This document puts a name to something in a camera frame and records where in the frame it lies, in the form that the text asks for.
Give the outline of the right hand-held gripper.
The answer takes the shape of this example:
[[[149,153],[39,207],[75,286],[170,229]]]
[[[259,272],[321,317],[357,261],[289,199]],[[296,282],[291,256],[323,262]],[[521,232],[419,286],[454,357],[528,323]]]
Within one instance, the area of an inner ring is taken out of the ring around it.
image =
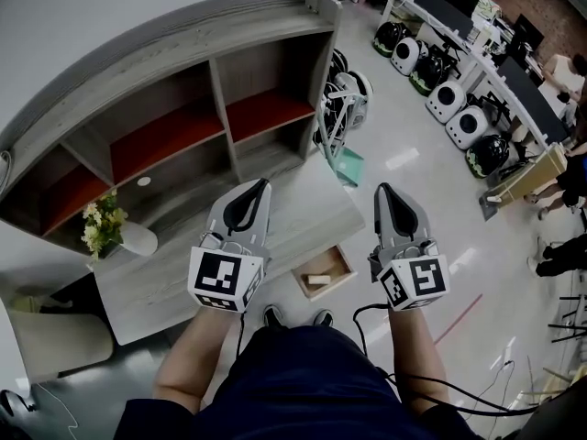
[[[429,237],[424,209],[407,193],[387,182],[374,196],[377,247],[369,255],[374,282],[382,285],[396,311],[426,306],[449,293],[449,266]]]

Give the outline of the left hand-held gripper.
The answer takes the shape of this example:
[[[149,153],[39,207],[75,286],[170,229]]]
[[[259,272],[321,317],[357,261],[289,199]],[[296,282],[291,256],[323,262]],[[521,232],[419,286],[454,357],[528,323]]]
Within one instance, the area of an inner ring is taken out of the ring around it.
[[[271,259],[264,246],[271,184],[247,181],[212,205],[199,246],[191,248],[187,291],[202,306],[243,313],[265,279]]]

